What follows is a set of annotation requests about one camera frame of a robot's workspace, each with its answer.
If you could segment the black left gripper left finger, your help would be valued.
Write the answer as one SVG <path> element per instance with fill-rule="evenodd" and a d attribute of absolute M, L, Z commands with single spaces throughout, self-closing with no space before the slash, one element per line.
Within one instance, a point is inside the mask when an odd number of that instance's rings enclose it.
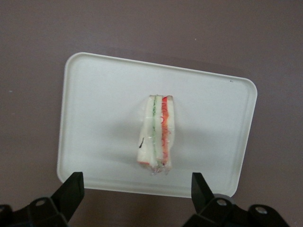
<path fill-rule="evenodd" d="M 83 172 L 74 172 L 50 197 L 40 197 L 13 211 L 0 206 L 2 227 L 67 227 L 84 198 Z"/>

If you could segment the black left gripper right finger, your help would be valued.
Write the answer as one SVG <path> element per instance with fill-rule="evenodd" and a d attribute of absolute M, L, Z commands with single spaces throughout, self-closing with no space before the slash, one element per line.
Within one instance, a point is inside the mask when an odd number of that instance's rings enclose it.
<path fill-rule="evenodd" d="M 192 174 L 191 199 L 196 213 L 185 227 L 287 227 L 272 207 L 254 204 L 243 210 L 230 197 L 216 197 L 201 173 Z"/>

